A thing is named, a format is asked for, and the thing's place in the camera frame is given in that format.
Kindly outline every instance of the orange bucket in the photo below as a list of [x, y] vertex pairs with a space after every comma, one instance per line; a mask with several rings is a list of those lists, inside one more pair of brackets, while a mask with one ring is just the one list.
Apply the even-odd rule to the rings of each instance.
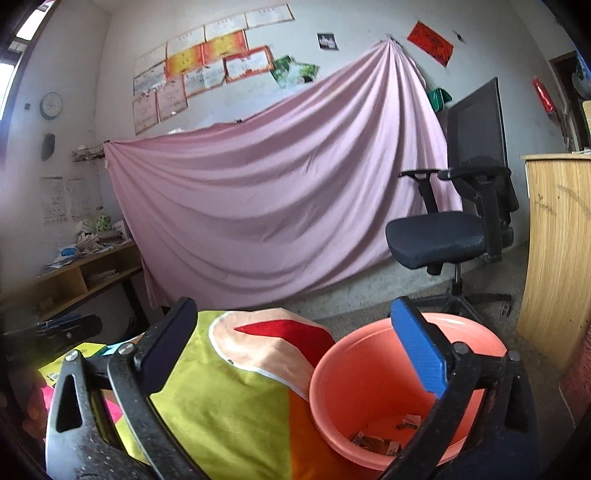
[[[505, 355], [501, 340], [479, 323], [444, 313], [423, 315], [451, 343], [465, 342], [481, 355]], [[482, 396], [482, 390], [472, 395], [440, 464], [460, 453]], [[404, 448], [415, 430], [397, 426], [407, 414], [424, 420], [435, 399], [423, 388], [389, 318], [338, 341], [316, 366], [310, 383], [310, 407], [316, 427], [335, 451], [361, 467], [364, 478], [379, 477], [393, 457], [368, 452], [351, 439], [363, 431], [365, 435], [400, 442]]]

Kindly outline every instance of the desk leg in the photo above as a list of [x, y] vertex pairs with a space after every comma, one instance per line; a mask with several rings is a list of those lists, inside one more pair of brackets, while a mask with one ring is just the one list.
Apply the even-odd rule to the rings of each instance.
[[134, 286], [131, 283], [131, 278], [126, 278], [122, 281], [121, 286], [123, 287], [125, 296], [129, 300], [131, 309], [134, 311], [136, 320], [136, 327], [134, 330], [138, 330], [136, 335], [144, 333], [150, 327], [150, 322], [148, 321], [148, 317], [146, 317], [142, 304], [139, 302], [138, 294], [135, 292]]

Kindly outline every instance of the green bag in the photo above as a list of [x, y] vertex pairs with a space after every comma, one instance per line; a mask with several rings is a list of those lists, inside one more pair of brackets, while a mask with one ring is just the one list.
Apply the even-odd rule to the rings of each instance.
[[442, 88], [436, 88], [427, 93], [431, 106], [435, 113], [441, 112], [447, 102], [452, 101], [452, 96]]

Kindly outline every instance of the wooden desk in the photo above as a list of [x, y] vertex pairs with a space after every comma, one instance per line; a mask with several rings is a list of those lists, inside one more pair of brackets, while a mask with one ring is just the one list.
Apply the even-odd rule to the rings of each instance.
[[[115, 269], [117, 274], [92, 284], [88, 276]], [[4, 309], [26, 304], [33, 306], [40, 322], [66, 314], [105, 290], [121, 283], [134, 310], [138, 323], [148, 326], [148, 319], [131, 285], [131, 277], [142, 270], [139, 249], [134, 242], [84, 257], [42, 275], [30, 285], [17, 291], [3, 293], [0, 303]]]
[[530, 260], [517, 331], [565, 371], [591, 318], [591, 155], [526, 155]]

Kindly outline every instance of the yellow-green fabric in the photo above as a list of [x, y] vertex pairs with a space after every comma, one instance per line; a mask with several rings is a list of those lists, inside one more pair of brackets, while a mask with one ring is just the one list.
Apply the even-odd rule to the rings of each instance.
[[[222, 313], [199, 313], [170, 378], [151, 400], [212, 480], [291, 480], [288, 389], [216, 353], [208, 331]], [[116, 426], [129, 454], [145, 462], [125, 419]]]

